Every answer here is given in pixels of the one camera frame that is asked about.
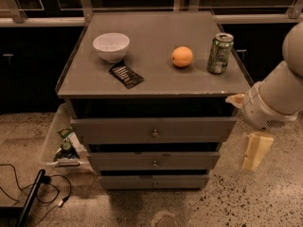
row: bowl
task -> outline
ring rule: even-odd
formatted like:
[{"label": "bowl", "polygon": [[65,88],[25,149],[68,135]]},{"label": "bowl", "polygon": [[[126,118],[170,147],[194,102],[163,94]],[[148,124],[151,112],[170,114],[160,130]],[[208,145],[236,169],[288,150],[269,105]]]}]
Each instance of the bowl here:
[{"label": "bowl", "polygon": [[107,62],[122,61],[129,51],[130,39],[121,33],[106,33],[96,37],[93,46]]}]

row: can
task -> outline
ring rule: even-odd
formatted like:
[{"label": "can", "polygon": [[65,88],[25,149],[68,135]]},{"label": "can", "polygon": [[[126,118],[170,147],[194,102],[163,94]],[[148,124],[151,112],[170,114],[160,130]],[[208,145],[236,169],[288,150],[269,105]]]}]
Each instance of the can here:
[{"label": "can", "polygon": [[207,70],[214,74],[223,73],[228,64],[228,58],[234,45],[234,36],[228,33],[218,33],[212,41]]}]

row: orange fruit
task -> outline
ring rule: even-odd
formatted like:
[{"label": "orange fruit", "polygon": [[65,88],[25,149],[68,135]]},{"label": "orange fruit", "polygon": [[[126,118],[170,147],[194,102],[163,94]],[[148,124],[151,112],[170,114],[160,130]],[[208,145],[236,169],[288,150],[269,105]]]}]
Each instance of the orange fruit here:
[{"label": "orange fruit", "polygon": [[186,67],[192,63],[192,51],[186,46],[180,46],[171,53],[171,61],[177,67]]}]

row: gray tabletop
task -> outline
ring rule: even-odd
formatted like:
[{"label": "gray tabletop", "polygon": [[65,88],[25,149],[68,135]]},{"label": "gray tabletop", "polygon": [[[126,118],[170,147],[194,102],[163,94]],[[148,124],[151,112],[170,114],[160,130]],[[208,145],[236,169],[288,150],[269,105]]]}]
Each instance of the gray tabletop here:
[{"label": "gray tabletop", "polygon": [[[127,89],[109,73],[113,66],[98,56],[93,40],[100,34],[122,32],[129,36],[125,63],[144,81]],[[249,89],[233,55],[227,70],[212,75],[206,69],[214,36],[220,32],[209,12],[95,13],[80,48],[58,92],[62,98],[217,96]],[[170,59],[178,46],[187,46],[194,60],[186,68]]]}]

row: speckled concrete floor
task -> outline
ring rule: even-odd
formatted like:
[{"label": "speckled concrete floor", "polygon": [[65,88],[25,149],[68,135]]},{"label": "speckled concrete floor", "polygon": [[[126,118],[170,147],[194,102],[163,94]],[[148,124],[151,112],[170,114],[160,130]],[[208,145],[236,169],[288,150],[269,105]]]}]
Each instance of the speckled concrete floor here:
[{"label": "speckled concrete floor", "polygon": [[[16,167],[21,186],[34,181],[38,159],[53,113],[0,115],[0,163]],[[241,113],[205,189],[200,191],[104,191],[96,175],[72,174],[72,196],[38,226],[303,226],[303,113],[297,122],[273,131],[275,142],[254,173],[241,170],[245,135],[252,132]],[[46,170],[47,175],[55,174]],[[36,224],[67,195],[68,184],[54,178],[60,190],[52,204],[35,201],[26,226]],[[0,167],[0,186],[18,198],[13,172]],[[55,192],[43,187],[44,200]],[[0,192],[0,201],[8,202]],[[9,226],[6,219],[0,226]]]}]

